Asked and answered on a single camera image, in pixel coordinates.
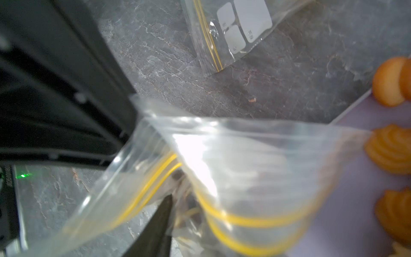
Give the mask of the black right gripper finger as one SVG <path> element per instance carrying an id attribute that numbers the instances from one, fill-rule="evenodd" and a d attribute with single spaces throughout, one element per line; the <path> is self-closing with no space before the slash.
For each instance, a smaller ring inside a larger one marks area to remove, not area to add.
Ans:
<path id="1" fill-rule="evenodd" d="M 169 257 L 172 237 L 167 235 L 173 206 L 172 195 L 164 198 L 140 236 L 122 257 Z"/>

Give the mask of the ziploc bag of mixed cookies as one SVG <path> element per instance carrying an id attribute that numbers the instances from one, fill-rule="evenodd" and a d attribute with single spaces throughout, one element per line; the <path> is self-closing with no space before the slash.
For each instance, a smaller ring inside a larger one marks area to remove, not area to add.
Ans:
<path id="1" fill-rule="evenodd" d="M 370 132 L 210 118 L 131 97 L 138 124 L 64 227 L 25 257 L 59 257 L 173 195 L 170 226 L 191 254 L 271 257 L 291 248 Z"/>

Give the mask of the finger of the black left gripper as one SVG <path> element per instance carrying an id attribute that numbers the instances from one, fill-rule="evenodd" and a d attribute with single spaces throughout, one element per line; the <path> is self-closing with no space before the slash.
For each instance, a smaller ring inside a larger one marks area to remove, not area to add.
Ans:
<path id="1" fill-rule="evenodd" d="M 1 69 L 1 164 L 107 167 L 122 134 L 58 79 L 19 67 Z"/>
<path id="2" fill-rule="evenodd" d="M 115 137 L 132 134 L 134 93 L 83 1 L 2 1 L 1 33 L 96 109 Z"/>

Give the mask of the ziploc bag of orange cookies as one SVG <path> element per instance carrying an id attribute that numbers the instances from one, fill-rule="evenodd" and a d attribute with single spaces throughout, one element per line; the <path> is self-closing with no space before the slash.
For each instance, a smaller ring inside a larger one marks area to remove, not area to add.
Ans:
<path id="1" fill-rule="evenodd" d="M 247 55 L 284 19 L 310 2 L 182 1 L 195 51 L 206 76 L 221 72 Z"/>

